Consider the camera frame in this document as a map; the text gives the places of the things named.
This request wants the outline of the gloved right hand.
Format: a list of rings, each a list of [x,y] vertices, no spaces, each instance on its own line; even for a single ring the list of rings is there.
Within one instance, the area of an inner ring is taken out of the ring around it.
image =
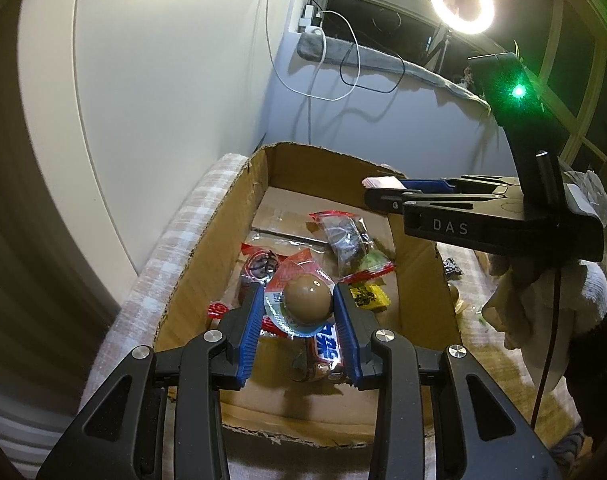
[[[487,272],[497,289],[482,308],[483,318],[504,335],[504,347],[518,350],[527,371],[545,392],[552,391],[569,364],[573,338],[596,328],[607,313],[607,278],[599,264],[575,259],[561,268],[559,318],[551,365],[543,372],[553,324],[554,269],[535,260],[489,255]]]

